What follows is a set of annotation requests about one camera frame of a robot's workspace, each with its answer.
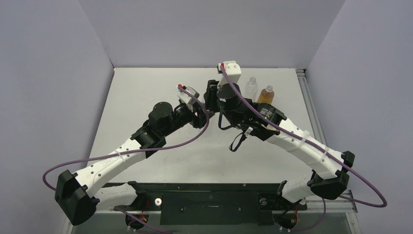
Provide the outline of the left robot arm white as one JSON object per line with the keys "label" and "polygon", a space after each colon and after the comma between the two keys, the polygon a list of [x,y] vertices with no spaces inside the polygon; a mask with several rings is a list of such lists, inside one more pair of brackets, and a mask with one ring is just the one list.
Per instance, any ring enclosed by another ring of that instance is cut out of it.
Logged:
{"label": "left robot arm white", "polygon": [[173,108],[168,102],[157,103],[142,127],[107,156],[94,158],[94,163],[76,172],[62,172],[57,179],[55,201],[72,225],[77,226],[98,210],[129,205],[134,210],[145,204],[144,194],[134,183],[105,185],[130,166],[167,150],[166,137],[190,124],[204,133],[213,113],[195,98],[180,100]]}

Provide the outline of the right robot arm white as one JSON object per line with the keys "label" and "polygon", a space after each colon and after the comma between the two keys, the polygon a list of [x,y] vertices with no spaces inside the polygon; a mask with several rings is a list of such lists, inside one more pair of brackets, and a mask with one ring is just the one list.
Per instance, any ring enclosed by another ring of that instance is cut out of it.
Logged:
{"label": "right robot arm white", "polygon": [[284,113],[267,103],[246,101],[265,119],[285,129],[284,133],[266,123],[252,112],[235,94],[227,83],[218,85],[217,80],[209,80],[204,93],[206,108],[219,113],[218,126],[221,130],[237,128],[242,131],[237,144],[230,144],[230,151],[238,150],[241,143],[249,136],[277,145],[300,159],[312,172],[295,180],[286,180],[275,194],[275,203],[287,208],[292,203],[309,196],[334,200],[346,189],[350,179],[347,168],[351,168],[355,155],[349,151],[331,150],[316,141],[307,131],[298,128]]}

